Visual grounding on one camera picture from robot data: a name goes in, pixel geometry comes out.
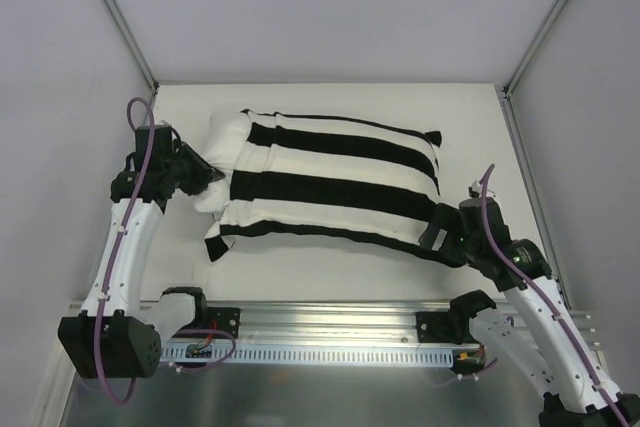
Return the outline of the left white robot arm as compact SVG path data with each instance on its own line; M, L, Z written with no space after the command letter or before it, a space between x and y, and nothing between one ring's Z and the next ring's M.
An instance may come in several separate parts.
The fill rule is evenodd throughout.
M173 194L195 196L223 179L168 124L135 130L135 149L110 186L110 230L91 290L77 315L64 317L58 338L85 380L149 378L175 334L208 328L199 287L170 287L149 311L141 289L158 226Z

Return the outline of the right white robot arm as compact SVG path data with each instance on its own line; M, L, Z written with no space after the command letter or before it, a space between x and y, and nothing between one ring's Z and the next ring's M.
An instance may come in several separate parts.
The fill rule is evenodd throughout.
M496 302L475 290L451 300L445 313L417 313L420 342L488 348L541 396L542 426L638 425L638 395L623 392L589 351L540 249L528 239L512 239L494 199L437 205L420 245L491 280L532 338L526 341Z

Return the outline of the white pillow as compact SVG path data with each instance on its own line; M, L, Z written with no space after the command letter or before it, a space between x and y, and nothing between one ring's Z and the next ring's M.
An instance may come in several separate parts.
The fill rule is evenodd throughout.
M194 200L201 213L222 211L230 202L230 184L240 152L249 137L252 122L243 112L220 112L210 117L209 132L202 157L224 174L222 180L211 182Z

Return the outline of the black white striped pillowcase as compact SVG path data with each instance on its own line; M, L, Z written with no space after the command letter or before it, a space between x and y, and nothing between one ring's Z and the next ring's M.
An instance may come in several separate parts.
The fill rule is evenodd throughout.
M436 205L444 203L440 131L341 116L240 112L251 130L233 170L229 204L208 213L210 261L220 260L238 237L293 234L464 265L419 245Z

